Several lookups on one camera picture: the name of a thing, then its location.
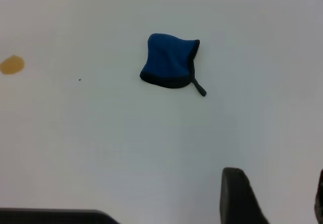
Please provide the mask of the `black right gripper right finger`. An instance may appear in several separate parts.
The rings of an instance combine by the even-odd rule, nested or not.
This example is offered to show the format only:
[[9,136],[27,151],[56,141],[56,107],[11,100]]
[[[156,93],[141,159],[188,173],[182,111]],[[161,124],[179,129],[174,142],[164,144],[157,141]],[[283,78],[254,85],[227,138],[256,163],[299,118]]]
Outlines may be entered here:
[[315,197],[314,212],[318,224],[323,223],[323,170],[320,172],[318,187]]

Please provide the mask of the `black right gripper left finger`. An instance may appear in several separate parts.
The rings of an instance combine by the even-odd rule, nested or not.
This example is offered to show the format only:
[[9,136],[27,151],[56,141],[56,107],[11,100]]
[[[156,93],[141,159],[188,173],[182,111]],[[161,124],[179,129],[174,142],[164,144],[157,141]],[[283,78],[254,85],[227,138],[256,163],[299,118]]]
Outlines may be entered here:
[[222,224],[268,223],[241,169],[226,167],[222,171],[220,219]]

